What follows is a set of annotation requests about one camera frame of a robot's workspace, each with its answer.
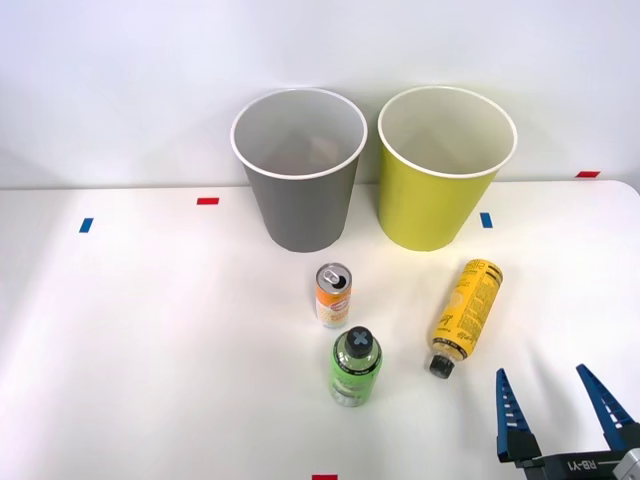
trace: blue tape marker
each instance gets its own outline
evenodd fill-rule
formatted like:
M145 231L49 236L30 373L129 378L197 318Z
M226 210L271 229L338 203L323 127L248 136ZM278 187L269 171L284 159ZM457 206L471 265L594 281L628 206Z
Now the blue tape marker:
M482 226L484 228L493 228L493 223L491 223L491 215L487 212L482 212L480 214L480 220L482 220Z
M89 233L89 229L91 228L92 223L93 218L85 218L82 221L82 225L80 226L80 233Z

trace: blue gripper jaw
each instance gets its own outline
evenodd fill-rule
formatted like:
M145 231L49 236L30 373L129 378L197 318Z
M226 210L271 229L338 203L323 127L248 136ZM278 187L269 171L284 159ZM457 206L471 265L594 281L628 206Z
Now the blue gripper jaw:
M604 438L611 450L627 451L640 447L640 424L618 403L598 377L584 365L576 367L596 411Z
M542 455L502 368L496 373L496 403L500 462L531 460Z

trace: yellow bottle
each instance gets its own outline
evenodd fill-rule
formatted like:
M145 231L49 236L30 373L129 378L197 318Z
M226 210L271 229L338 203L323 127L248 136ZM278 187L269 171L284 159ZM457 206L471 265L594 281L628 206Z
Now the yellow bottle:
M449 378L456 362L473 353L502 284L502 271L487 260L471 260L451 293L430 339L435 351L429 371Z

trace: paper cup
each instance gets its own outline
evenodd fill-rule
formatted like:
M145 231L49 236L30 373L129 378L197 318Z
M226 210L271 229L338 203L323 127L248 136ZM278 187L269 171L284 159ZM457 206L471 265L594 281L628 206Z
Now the paper cup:
M379 219L387 236L430 251L456 236L517 144L507 113L469 90L407 90L378 118L383 143Z
M231 145L276 243L313 252L340 237L366 140L362 112L326 90L277 91L238 114Z

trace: yellow paper cup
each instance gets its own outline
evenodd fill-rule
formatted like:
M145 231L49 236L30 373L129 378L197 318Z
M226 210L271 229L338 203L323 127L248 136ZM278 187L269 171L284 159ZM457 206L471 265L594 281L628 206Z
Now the yellow paper cup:
M513 121L496 103L444 86L393 97L378 131L380 225L398 245L420 251L455 238L518 142Z

